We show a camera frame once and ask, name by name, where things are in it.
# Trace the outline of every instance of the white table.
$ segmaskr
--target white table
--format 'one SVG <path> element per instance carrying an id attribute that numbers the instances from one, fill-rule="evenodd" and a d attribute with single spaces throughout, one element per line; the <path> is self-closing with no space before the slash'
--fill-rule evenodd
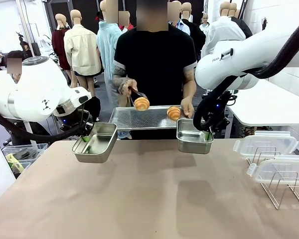
<path id="1" fill-rule="evenodd" d="M 299 124 L 299 96 L 267 80 L 259 80 L 248 90 L 240 90 L 233 106 L 228 106 L 230 137 L 233 115 L 246 126 L 285 126 Z"/>

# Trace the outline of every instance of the plastic lid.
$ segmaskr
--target plastic lid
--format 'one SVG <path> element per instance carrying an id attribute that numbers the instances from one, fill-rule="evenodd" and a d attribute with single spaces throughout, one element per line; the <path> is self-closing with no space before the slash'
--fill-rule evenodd
<path id="1" fill-rule="evenodd" d="M 299 155 L 277 156 L 261 162 L 258 166 L 252 163 L 247 174 L 254 178 L 256 183 L 267 184 L 296 184 L 299 186 Z"/>
<path id="2" fill-rule="evenodd" d="M 236 141 L 233 150 L 244 158 L 256 156 L 257 159 L 265 159 L 289 154 L 297 148 L 298 143 L 287 131 L 256 131 L 255 135 Z"/>

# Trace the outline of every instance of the croissant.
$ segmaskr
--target croissant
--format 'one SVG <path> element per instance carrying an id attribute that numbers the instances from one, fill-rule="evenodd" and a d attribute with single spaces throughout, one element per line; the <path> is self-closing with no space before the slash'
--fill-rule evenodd
<path id="1" fill-rule="evenodd" d="M 134 106 L 137 111 L 146 111 L 150 107 L 150 102 L 144 97 L 139 97 L 134 101 Z"/>
<path id="2" fill-rule="evenodd" d="M 180 109 L 179 107 L 172 106 L 167 110 L 167 116 L 172 120 L 178 120 L 180 118 Z"/>

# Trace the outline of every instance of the red dress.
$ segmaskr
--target red dress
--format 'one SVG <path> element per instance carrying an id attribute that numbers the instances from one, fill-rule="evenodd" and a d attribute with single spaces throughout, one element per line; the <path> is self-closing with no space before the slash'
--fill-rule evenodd
<path id="1" fill-rule="evenodd" d="M 52 47 L 59 58 L 60 67 L 63 70 L 71 70 L 71 67 L 66 59 L 65 49 L 64 49 L 64 35 L 68 29 L 61 28 L 60 30 L 55 30 L 52 33 Z"/>

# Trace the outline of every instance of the hand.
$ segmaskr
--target hand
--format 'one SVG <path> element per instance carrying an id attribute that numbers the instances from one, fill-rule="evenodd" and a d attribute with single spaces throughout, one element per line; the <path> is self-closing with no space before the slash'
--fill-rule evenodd
<path id="1" fill-rule="evenodd" d="M 126 81 L 121 83 L 119 87 L 119 93 L 123 96 L 130 97 L 132 92 L 129 87 L 132 87 L 134 90 L 138 91 L 136 80 L 126 77 Z"/>
<path id="2" fill-rule="evenodd" d="M 188 118 L 191 118 L 194 114 L 194 106 L 193 104 L 191 103 L 192 101 L 192 98 L 190 97 L 186 97 L 184 98 L 180 105 L 184 111 L 184 114 L 188 117 Z"/>

